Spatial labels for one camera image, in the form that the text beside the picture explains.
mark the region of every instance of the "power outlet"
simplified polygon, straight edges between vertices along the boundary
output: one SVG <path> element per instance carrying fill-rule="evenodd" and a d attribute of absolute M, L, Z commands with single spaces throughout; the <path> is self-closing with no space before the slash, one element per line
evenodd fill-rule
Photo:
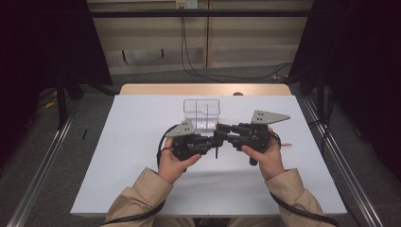
<path fill-rule="evenodd" d="M 186 0 L 176 0 L 176 9 L 186 9 Z"/>
<path fill-rule="evenodd" d="M 187 0 L 186 8 L 187 9 L 198 9 L 198 0 Z"/>

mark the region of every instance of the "clear plastic box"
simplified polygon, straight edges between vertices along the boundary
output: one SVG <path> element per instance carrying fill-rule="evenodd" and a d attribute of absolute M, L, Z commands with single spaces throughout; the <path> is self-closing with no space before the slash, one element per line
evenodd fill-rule
<path fill-rule="evenodd" d="M 220 117 L 220 100 L 186 99 L 183 101 L 183 114 L 192 121 L 195 131 L 213 131 Z"/>

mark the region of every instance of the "black curtain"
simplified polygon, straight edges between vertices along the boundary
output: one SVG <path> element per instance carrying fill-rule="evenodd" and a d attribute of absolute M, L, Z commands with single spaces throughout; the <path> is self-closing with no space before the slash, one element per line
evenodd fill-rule
<path fill-rule="evenodd" d="M 321 9 L 329 16 L 307 20 L 290 75 L 312 69 L 300 77 L 307 94 L 322 73 L 377 157 L 401 179 L 401 2 L 315 0 L 313 10 Z"/>
<path fill-rule="evenodd" d="M 39 93 L 55 87 L 61 72 L 75 83 L 112 83 L 94 22 L 76 11 L 89 12 L 85 0 L 1 4 L 0 165 L 33 120 Z"/>

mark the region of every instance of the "gray carpet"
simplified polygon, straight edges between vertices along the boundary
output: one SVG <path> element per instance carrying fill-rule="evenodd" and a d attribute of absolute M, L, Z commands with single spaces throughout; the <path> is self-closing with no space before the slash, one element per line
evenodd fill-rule
<path fill-rule="evenodd" d="M 209 74 L 237 76 L 237 77 L 261 77 L 274 72 L 274 66 L 220 68 L 208 70 Z M 279 75 L 288 73 L 286 67 Z M 246 83 L 270 83 L 272 77 L 263 79 L 230 79 L 215 77 L 224 82 Z M 121 75 L 113 76 L 114 86 L 110 89 L 119 91 L 126 83 L 199 83 L 215 82 L 201 76 L 191 76 L 184 71 Z M 35 204 L 26 220 L 25 226 L 99 226 L 102 218 L 80 218 L 69 214 L 75 197 L 79 190 L 79 184 L 84 178 L 87 167 L 95 151 L 98 138 L 107 119 L 113 103 L 112 96 L 105 96 L 97 90 L 82 85 L 85 96 L 78 106 L 78 113 L 73 120 L 71 128 L 65 137 L 61 150 L 46 176 L 44 186 L 35 201 Z M 290 85 L 291 92 L 297 96 L 300 106 L 304 111 L 307 121 L 312 121 L 306 109 L 304 98 L 299 95 L 298 84 Z M 76 102 L 68 99 L 68 106 Z M 347 117 L 341 106 L 335 101 L 332 113 L 330 131 L 337 140 L 347 162 L 357 176 L 363 189 L 375 206 L 384 226 L 399 226 L 401 223 L 401 184 L 391 172 L 383 166 L 375 157 L 369 141 L 360 139 L 355 131 L 356 126 Z M 38 109 L 32 125 L 26 132 L 25 138 L 8 159 L 3 167 L 3 175 L 0 179 L 0 226 L 6 226 L 12 216 L 15 207 L 24 195 L 26 188 L 33 179 L 41 160 L 50 146 L 58 126 L 57 105 L 50 109 Z M 322 137 L 316 128 L 311 129 L 318 146 Z M 332 157 L 324 149 L 324 157 L 327 166 L 336 179 L 336 184 L 344 200 L 350 207 L 361 226 L 367 226 L 363 214 L 358 209 L 357 203 L 348 189 L 339 169 Z M 351 214 L 337 216 L 335 219 L 340 226 L 357 226 Z"/>

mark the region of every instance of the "beige sleeve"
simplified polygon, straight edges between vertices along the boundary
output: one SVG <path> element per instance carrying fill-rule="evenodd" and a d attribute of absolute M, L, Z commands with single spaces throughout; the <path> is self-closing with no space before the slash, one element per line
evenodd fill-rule
<path fill-rule="evenodd" d="M 282 173 L 270 180 L 265 181 L 269 191 L 285 203 L 297 209 L 305 210 L 313 214 L 323 215 L 319 202 L 304 188 L 297 169 Z M 279 206 L 283 222 L 290 227 L 328 227 L 327 223 L 319 222 L 310 218 L 303 218 Z"/>
<path fill-rule="evenodd" d="M 173 185 L 145 168 L 133 187 L 127 187 L 115 199 L 106 215 L 106 221 L 140 215 L 156 208 L 170 194 Z M 154 218 L 104 225 L 104 227 L 152 226 Z"/>

